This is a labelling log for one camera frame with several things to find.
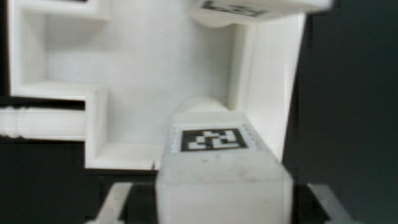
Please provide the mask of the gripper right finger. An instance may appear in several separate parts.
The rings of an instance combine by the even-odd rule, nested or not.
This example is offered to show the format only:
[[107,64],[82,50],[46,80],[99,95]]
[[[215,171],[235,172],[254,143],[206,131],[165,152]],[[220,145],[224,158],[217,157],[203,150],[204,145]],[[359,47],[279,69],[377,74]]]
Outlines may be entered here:
[[354,219],[325,184],[293,187],[291,224],[364,224]]

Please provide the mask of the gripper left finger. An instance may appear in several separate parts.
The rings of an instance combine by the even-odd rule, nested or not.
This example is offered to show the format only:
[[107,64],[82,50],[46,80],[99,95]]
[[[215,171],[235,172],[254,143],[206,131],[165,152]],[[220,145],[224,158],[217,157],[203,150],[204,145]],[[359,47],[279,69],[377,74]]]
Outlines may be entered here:
[[156,224],[155,185],[115,182],[110,186],[96,217],[85,224]]

